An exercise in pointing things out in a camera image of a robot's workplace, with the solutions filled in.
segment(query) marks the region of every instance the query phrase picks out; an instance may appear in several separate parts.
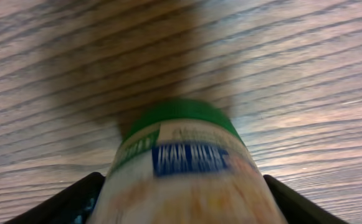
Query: green rim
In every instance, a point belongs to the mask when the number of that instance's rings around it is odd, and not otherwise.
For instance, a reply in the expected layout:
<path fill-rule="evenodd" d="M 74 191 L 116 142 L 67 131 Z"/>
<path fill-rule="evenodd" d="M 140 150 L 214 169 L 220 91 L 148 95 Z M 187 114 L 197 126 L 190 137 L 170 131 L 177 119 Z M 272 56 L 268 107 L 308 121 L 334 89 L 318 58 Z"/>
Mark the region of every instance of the green rim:
<path fill-rule="evenodd" d="M 217 124 L 228 130 L 238 139 L 241 139 L 229 118 L 221 110 L 203 101 L 177 98 L 160 103 L 154 108 L 148 110 L 138 121 L 134 123 L 131 131 L 126 135 L 124 141 L 149 125 L 169 119 L 182 118 L 199 119 Z"/>

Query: blue label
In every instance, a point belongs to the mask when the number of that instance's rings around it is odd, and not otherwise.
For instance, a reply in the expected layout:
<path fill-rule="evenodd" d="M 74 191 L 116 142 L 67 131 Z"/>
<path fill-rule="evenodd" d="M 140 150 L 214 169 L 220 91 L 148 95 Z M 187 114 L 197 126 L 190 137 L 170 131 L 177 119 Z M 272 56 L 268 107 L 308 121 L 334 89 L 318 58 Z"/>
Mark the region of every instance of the blue label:
<path fill-rule="evenodd" d="M 228 169 L 224 161 L 228 152 L 206 142 L 172 142 L 155 146 L 151 153 L 158 177 Z"/>

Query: cylindrical container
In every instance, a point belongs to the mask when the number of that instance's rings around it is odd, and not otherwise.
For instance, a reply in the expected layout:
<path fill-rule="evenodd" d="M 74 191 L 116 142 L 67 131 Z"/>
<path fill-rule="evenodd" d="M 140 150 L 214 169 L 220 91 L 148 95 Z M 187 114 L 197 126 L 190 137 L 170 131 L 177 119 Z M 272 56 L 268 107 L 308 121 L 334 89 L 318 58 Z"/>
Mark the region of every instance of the cylindrical container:
<path fill-rule="evenodd" d="M 207 103 L 177 99 L 135 123 L 89 223 L 286 221 L 229 119 Z"/>

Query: green label section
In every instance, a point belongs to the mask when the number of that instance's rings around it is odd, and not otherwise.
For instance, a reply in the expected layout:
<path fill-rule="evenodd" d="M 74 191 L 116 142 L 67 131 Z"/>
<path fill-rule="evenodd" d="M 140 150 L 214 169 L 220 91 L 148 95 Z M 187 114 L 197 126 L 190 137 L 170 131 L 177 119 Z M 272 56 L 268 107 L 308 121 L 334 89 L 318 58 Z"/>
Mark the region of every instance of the green label section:
<path fill-rule="evenodd" d="M 159 135 L 159 130 L 149 133 L 142 138 L 137 139 L 131 143 L 128 147 L 119 149 L 116 154 L 116 159 L 109 175 L 112 175 L 121 166 L 132 160 L 136 156 L 149 151 L 155 144 Z"/>

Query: wooden surface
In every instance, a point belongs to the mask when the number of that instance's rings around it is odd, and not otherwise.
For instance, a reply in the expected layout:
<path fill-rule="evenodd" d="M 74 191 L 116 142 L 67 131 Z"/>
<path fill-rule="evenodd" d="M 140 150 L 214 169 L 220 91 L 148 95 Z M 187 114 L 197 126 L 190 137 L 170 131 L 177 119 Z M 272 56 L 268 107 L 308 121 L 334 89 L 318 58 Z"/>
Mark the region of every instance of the wooden surface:
<path fill-rule="evenodd" d="M 362 1 L 0 0 L 0 223 L 172 96 L 224 110 L 265 174 L 362 223 Z"/>

